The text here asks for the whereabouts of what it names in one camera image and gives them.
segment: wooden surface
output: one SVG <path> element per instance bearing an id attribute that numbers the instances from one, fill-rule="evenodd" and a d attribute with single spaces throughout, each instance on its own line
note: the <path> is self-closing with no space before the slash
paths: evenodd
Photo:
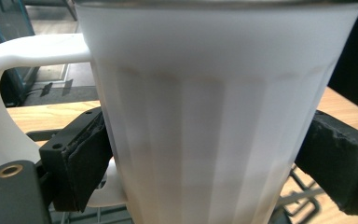
<path id="1" fill-rule="evenodd" d="M 82 112 L 96 106 L 99 106 L 98 101 L 62 105 L 16 107 L 9 108 L 8 112 L 19 127 L 27 133 L 30 131 L 63 128 Z M 318 109 L 358 129 L 358 106 L 350 103 L 334 91 L 326 89 Z M 309 179 L 306 175 L 301 175 L 302 178 Z M 282 192 L 289 192 L 293 188 L 293 183 L 290 183 L 289 181 L 284 186 Z M 317 196 L 317 200 L 322 206 L 322 212 L 310 223 L 358 223 L 358 217 L 349 217 L 339 212 L 334 203 L 325 194 Z"/>

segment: white handle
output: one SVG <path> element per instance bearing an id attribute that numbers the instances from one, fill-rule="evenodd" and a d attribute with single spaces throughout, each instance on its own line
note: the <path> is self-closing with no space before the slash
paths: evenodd
<path id="1" fill-rule="evenodd" d="M 83 63 L 90 60 L 90 50 L 84 42 L 83 35 L 35 35 L 19 38 L 0 44 L 0 79 L 5 70 L 13 67 Z M 40 160 L 38 149 L 38 145 L 11 119 L 0 95 L 0 165 L 16 160 L 36 162 Z M 100 190 L 96 193 L 97 199 L 92 200 L 94 206 L 113 205 L 125 201 L 122 188 L 111 187 L 112 184 L 120 185 L 116 166 L 112 163 L 108 170 L 111 170 L 108 172 L 110 175 L 103 189 L 116 190 L 121 196 L 114 198 L 109 195 L 113 192 Z"/>

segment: black clamp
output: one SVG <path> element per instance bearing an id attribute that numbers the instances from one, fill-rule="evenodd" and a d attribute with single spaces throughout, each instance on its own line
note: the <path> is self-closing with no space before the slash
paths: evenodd
<path id="1" fill-rule="evenodd" d="M 81 114 L 39 152 L 37 164 L 0 166 L 0 223 L 50 223 L 51 202 L 57 211 L 84 211 L 112 158 L 101 108 Z"/>

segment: metal grommet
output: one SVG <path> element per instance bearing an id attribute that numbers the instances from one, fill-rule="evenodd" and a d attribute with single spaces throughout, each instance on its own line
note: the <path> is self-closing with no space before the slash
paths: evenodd
<path id="1" fill-rule="evenodd" d="M 21 170 L 22 170 L 22 165 L 20 164 L 9 165 L 3 168 L 2 170 L 0 170 L 0 177 L 7 178 L 18 174 L 19 172 L 21 172 Z"/>

